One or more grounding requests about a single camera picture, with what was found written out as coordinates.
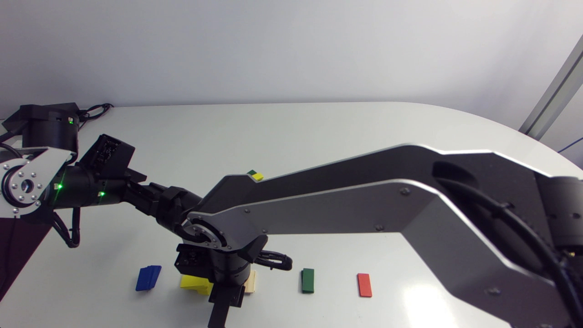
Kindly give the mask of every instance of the small green block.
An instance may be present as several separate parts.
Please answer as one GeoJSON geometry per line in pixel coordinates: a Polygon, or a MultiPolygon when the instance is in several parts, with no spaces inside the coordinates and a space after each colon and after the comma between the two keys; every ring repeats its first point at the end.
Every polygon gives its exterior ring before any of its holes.
{"type": "Polygon", "coordinates": [[[314,269],[304,268],[301,271],[301,292],[314,293],[314,269]]]}

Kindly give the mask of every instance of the red block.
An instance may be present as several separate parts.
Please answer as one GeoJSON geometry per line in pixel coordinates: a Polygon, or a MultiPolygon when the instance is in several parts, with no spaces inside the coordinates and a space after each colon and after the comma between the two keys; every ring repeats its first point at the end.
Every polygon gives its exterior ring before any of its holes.
{"type": "Polygon", "coordinates": [[[359,292],[361,297],[373,297],[373,290],[370,288],[370,276],[368,273],[359,273],[359,292]]]}

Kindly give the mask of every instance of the bolt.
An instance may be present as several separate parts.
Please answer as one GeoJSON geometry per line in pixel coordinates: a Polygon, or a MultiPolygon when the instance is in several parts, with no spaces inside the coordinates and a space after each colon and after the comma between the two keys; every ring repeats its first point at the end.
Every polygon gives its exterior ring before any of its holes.
{"type": "Polygon", "coordinates": [[[490,296],[500,296],[502,294],[502,291],[496,287],[490,287],[486,289],[484,292],[486,292],[486,294],[490,296]]]}
{"type": "Polygon", "coordinates": [[[411,193],[411,190],[409,188],[401,188],[399,189],[399,194],[403,195],[403,196],[408,196],[411,193]]]}

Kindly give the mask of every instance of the small yellow block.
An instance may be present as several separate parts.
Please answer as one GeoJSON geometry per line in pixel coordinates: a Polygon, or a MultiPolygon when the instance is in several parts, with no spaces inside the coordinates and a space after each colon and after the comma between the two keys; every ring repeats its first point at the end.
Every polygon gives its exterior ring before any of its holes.
{"type": "Polygon", "coordinates": [[[249,278],[243,286],[245,286],[245,294],[251,294],[255,292],[255,279],[257,278],[257,271],[251,270],[249,272],[249,278]]]}
{"type": "Polygon", "coordinates": [[[207,278],[194,277],[192,275],[183,275],[180,280],[180,288],[193,289],[199,294],[210,295],[213,284],[207,278]]]}
{"type": "Polygon", "coordinates": [[[261,173],[256,173],[254,175],[252,175],[253,179],[257,180],[257,181],[261,181],[263,180],[263,175],[261,173]]]}

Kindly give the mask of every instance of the white table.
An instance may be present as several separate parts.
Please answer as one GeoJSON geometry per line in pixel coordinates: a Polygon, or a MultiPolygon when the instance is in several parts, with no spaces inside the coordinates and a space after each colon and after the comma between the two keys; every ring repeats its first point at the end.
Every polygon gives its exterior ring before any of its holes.
{"type": "MultiPolygon", "coordinates": [[[[550,175],[583,177],[503,125],[414,103],[116,108],[85,126],[80,150],[101,133],[137,148],[130,167],[148,181],[200,196],[227,174],[274,177],[401,143],[491,149],[550,175]]],[[[178,287],[180,239],[154,218],[128,204],[87,208],[81,229],[74,250],[49,233],[0,303],[0,327],[206,327],[212,304],[178,287]],[[156,287],[136,292],[139,269],[151,264],[163,267],[156,287]]],[[[450,296],[399,234],[271,236],[266,249],[287,253],[294,269],[254,266],[257,291],[231,308],[227,327],[508,327],[450,296]],[[303,267],[315,268],[312,295],[298,290],[303,267]],[[358,297],[360,272],[371,275],[371,299],[358,297]]]]}

